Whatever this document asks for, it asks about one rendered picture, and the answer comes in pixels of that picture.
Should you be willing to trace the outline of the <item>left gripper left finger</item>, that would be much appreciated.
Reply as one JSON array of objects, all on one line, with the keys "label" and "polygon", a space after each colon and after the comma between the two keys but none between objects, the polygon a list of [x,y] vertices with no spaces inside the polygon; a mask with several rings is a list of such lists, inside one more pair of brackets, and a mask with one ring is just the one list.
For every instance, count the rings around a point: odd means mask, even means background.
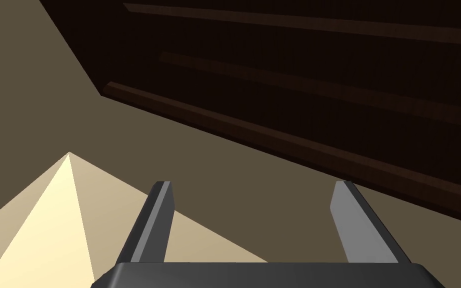
[{"label": "left gripper left finger", "polygon": [[174,212],[172,183],[156,182],[147,195],[116,263],[164,262]]}]

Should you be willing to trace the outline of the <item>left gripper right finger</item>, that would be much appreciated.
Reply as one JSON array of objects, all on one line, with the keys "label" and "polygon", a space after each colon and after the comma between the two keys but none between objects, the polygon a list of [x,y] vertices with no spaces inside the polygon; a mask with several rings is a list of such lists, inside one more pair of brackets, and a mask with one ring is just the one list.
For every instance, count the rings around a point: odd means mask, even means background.
[{"label": "left gripper right finger", "polygon": [[411,263],[351,181],[336,182],[330,212],[349,263]]}]

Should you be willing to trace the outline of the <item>dark brown wooden door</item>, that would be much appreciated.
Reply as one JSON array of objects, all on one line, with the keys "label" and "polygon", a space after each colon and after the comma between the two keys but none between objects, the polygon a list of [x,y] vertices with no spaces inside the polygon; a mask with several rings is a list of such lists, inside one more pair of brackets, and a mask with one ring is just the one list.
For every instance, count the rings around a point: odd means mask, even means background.
[{"label": "dark brown wooden door", "polygon": [[461,220],[461,0],[39,0],[99,93]]}]

